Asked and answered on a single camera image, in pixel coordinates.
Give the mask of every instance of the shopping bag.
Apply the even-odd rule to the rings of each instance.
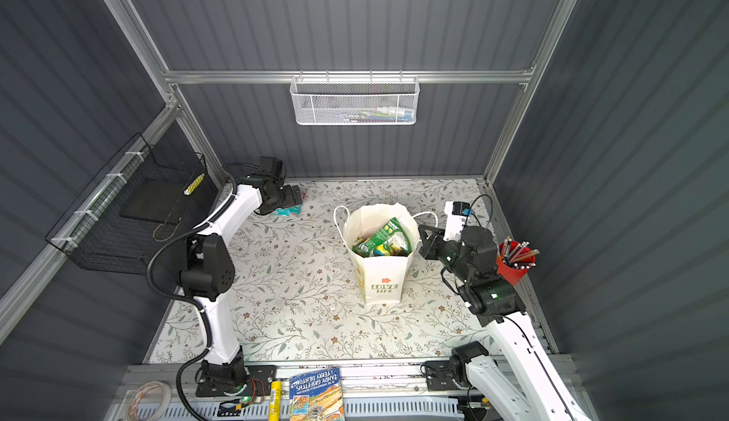
[[[337,210],[339,208],[347,211],[347,220],[342,228],[337,222]],[[414,219],[414,217],[421,214],[435,216],[437,226],[437,215],[435,213],[428,211],[411,216],[407,208],[399,203],[362,206],[352,214],[345,206],[334,208],[334,223],[337,224],[339,235],[357,272],[357,281],[362,289],[362,296],[366,305],[396,304],[400,302],[402,284],[406,280],[407,268],[413,262],[418,244],[421,242],[418,225]],[[352,246],[357,238],[372,236],[393,217],[397,218],[410,241],[412,252],[408,256],[371,256],[363,258],[352,251]]]

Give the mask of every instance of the metal bracket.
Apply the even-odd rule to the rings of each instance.
[[[268,396],[271,392],[271,382],[276,378],[276,366],[246,366],[246,372],[251,379],[257,380],[255,382],[258,385],[256,395]],[[196,397],[225,397],[214,385],[209,384],[206,380],[196,383]],[[254,389],[252,383],[249,383],[238,396],[253,396]],[[261,394],[261,384],[263,384],[263,394]]]
[[[425,374],[428,391],[462,389],[453,380],[450,361],[425,361],[421,369]]]

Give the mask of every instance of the book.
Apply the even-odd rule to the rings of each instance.
[[[344,421],[339,369],[324,369],[289,380],[290,421]]]

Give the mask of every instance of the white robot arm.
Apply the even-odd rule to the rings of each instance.
[[[232,194],[235,196],[235,199],[230,206],[208,228],[198,233],[198,236],[217,234],[222,237],[223,245],[227,247],[230,244],[230,239],[233,234],[241,228],[241,225],[243,225],[243,222],[248,216],[262,204],[261,192],[252,186],[236,186]],[[221,203],[211,216],[214,216],[218,212],[218,209],[223,207],[223,204]],[[232,274],[227,274],[225,277],[234,278],[235,270],[233,270]],[[219,294],[214,301],[211,301],[206,296],[194,296],[205,307],[210,321],[210,329],[213,334],[213,344],[205,358],[207,362],[219,366],[232,363],[241,348],[232,328],[233,322],[230,316],[229,296],[230,291],[228,290]],[[197,310],[196,312],[197,319],[200,321],[200,324],[203,324],[200,312]]]
[[[589,421],[554,369],[525,313],[491,321],[484,344],[454,348],[454,380],[477,388],[506,421]],[[504,355],[521,391],[499,370],[491,355]]]
[[[488,333],[483,344],[453,348],[453,379],[477,388],[507,421],[589,420],[544,352],[516,290],[497,274],[498,247],[491,232],[464,227],[472,213],[468,203],[446,202],[445,213],[445,230],[421,225],[421,254],[439,260],[462,283],[453,289]],[[506,357],[521,391],[491,355]]]
[[[298,186],[284,185],[280,160],[261,157],[259,167],[245,178],[231,178],[233,188],[228,198],[187,236],[180,236],[185,238],[187,265],[179,272],[178,284],[185,300],[197,307],[202,332],[209,336],[207,352],[201,356],[200,378],[217,394],[238,392],[248,378],[233,330],[229,289],[235,280],[235,267],[227,245],[254,211],[267,215],[278,207],[302,204]],[[182,300],[182,296],[173,298]]]

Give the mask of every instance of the snack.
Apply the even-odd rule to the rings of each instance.
[[[339,369],[297,375],[289,381],[291,421],[343,421]]]
[[[412,247],[400,222],[393,217],[369,239],[363,241],[362,238],[359,238],[354,243],[352,251],[365,258],[368,256],[408,256]]]

